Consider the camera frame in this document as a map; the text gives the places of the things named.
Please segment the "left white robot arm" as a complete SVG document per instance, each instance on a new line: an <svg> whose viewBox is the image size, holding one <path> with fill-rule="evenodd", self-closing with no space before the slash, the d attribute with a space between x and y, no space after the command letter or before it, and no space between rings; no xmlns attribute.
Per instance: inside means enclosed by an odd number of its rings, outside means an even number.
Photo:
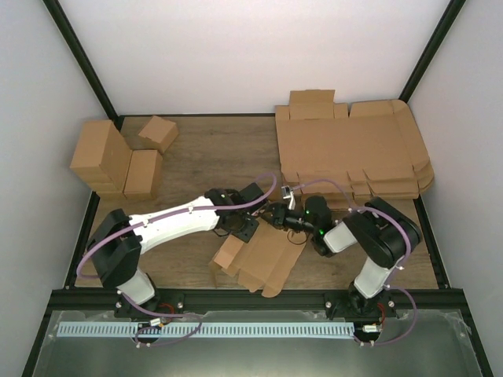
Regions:
<svg viewBox="0 0 503 377"><path fill-rule="evenodd" d="M161 299L138 266L140 257L195 232L222 230L247 243L259 224L252 214L264 204L265 193L251 183L240 191L212 188L187 204L149 214L113 210L90 237L87 250L93 253L90 260L102 287L119 289L140 315L152 317L160 310Z"/></svg>

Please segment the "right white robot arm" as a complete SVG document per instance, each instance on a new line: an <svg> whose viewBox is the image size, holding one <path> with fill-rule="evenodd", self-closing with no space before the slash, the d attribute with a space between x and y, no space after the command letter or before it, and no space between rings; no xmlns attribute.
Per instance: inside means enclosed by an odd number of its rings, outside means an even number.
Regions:
<svg viewBox="0 0 503 377"><path fill-rule="evenodd" d="M359 317L377 308L390 276L422 241L419 226L380 197L349 210L339 221L322 196L308 198L301 211L286 203L271 203L261 218L275 229L305 233L316 252L326 258L355 244L361 246L366 260L347 294L348 309Z"/></svg>

